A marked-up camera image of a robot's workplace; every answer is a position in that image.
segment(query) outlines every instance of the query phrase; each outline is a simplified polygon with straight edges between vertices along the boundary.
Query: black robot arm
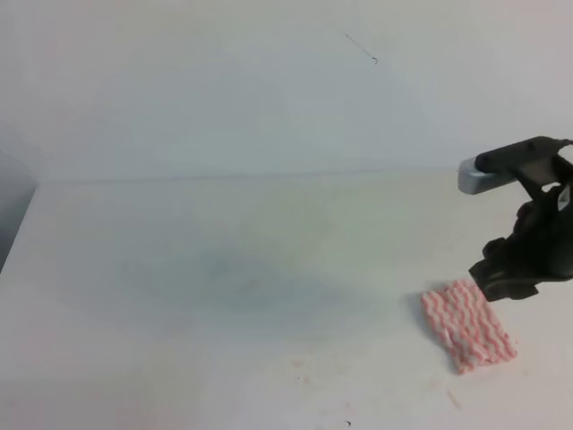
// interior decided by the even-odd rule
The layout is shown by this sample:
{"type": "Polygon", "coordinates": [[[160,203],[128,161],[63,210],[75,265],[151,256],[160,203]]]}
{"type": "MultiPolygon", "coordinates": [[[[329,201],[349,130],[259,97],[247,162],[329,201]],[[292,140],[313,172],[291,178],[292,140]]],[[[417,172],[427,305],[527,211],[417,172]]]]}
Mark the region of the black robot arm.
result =
{"type": "Polygon", "coordinates": [[[517,180],[531,197],[513,232],[490,241],[469,270],[488,301],[530,297],[540,282],[573,278],[573,166],[558,154],[571,143],[535,137],[462,163],[458,184],[467,194],[517,180]]]}

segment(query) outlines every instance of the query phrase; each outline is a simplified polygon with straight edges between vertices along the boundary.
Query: white table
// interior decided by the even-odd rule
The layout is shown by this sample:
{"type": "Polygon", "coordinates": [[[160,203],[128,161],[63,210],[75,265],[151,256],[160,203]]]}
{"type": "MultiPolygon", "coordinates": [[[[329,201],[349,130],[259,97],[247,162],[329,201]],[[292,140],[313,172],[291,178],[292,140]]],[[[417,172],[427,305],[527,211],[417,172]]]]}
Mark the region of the white table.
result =
{"type": "Polygon", "coordinates": [[[570,285],[495,303],[519,357],[464,376],[418,305],[525,199],[455,173],[42,186],[0,276],[0,428],[569,430],[570,285]]]}

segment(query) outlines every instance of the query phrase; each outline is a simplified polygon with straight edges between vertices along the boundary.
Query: stain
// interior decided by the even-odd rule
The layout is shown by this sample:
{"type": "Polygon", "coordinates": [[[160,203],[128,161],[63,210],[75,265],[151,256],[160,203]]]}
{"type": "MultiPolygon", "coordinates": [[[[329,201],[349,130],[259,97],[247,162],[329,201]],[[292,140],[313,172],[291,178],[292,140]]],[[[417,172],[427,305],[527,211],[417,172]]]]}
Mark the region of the stain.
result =
{"type": "Polygon", "coordinates": [[[266,261],[300,267],[321,252],[331,231],[329,218],[329,202],[320,188],[280,187],[252,208],[240,236],[249,252],[266,261]]]}
{"type": "Polygon", "coordinates": [[[245,282],[245,284],[239,288],[239,293],[249,294],[254,289],[256,289],[258,287],[258,285],[259,285],[259,282],[256,279],[251,279],[248,282],[245,282]]]}
{"type": "Polygon", "coordinates": [[[458,410],[463,409],[462,404],[459,402],[458,399],[456,399],[456,397],[452,394],[450,390],[447,390],[446,394],[448,394],[448,397],[451,400],[451,404],[454,405],[454,408],[458,410]]]}
{"type": "Polygon", "coordinates": [[[304,360],[297,360],[297,359],[293,359],[290,360],[290,364],[294,367],[294,368],[299,368],[302,367],[304,365],[304,360]]]}
{"type": "Polygon", "coordinates": [[[329,339],[330,337],[324,334],[309,333],[304,339],[307,343],[307,345],[305,345],[306,352],[309,354],[317,352],[321,349],[321,344],[328,342],[329,339]]]}
{"type": "Polygon", "coordinates": [[[122,262],[119,265],[119,271],[122,273],[127,273],[131,271],[132,265],[129,262],[122,262]]]}
{"type": "Polygon", "coordinates": [[[344,33],[344,35],[348,38],[348,40],[350,40],[352,43],[354,43],[358,48],[360,48],[360,50],[362,52],[364,52],[367,56],[369,56],[372,60],[375,61],[374,65],[376,65],[378,63],[378,58],[376,58],[375,56],[373,56],[370,52],[368,52],[366,49],[364,49],[358,42],[356,42],[354,39],[352,39],[350,36],[348,36],[346,33],[344,33]]]}
{"type": "Polygon", "coordinates": [[[352,370],[351,365],[346,365],[344,363],[335,363],[334,370],[339,376],[344,376],[348,374],[352,370]]]}
{"type": "Polygon", "coordinates": [[[430,380],[430,381],[426,384],[426,390],[428,390],[428,391],[434,391],[434,390],[436,390],[436,389],[439,388],[439,387],[440,387],[440,382],[437,381],[437,380],[435,380],[435,379],[430,380]]]}

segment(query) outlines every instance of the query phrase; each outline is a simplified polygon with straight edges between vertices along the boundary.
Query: striped cloth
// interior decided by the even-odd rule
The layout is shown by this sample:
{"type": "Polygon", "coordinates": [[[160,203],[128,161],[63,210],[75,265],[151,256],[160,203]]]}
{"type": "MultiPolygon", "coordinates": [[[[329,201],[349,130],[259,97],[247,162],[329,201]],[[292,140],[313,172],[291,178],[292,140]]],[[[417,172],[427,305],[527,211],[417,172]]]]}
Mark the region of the striped cloth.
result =
{"type": "Polygon", "coordinates": [[[510,361],[517,355],[473,281],[456,280],[440,291],[423,293],[422,305],[428,323],[461,374],[510,361]]]}

